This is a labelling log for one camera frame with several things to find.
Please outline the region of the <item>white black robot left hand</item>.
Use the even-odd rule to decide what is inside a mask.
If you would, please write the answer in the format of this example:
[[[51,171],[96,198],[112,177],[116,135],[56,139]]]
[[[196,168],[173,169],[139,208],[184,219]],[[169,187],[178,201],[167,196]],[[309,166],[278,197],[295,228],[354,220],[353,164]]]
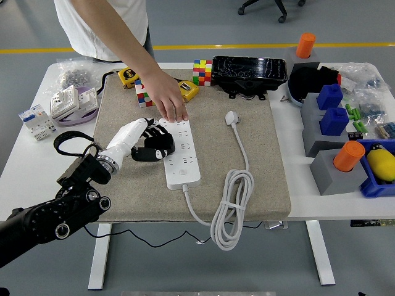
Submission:
[[[120,171],[123,160],[157,162],[175,152],[173,136],[153,118],[140,118],[120,128],[98,161],[110,173]]]

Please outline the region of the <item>person's hand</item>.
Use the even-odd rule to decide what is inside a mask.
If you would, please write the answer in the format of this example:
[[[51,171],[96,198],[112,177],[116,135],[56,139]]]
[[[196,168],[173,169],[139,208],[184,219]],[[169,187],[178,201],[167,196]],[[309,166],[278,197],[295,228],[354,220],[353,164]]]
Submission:
[[[160,68],[146,68],[139,73],[151,100],[162,117],[169,122],[188,120],[181,91],[177,81]]]

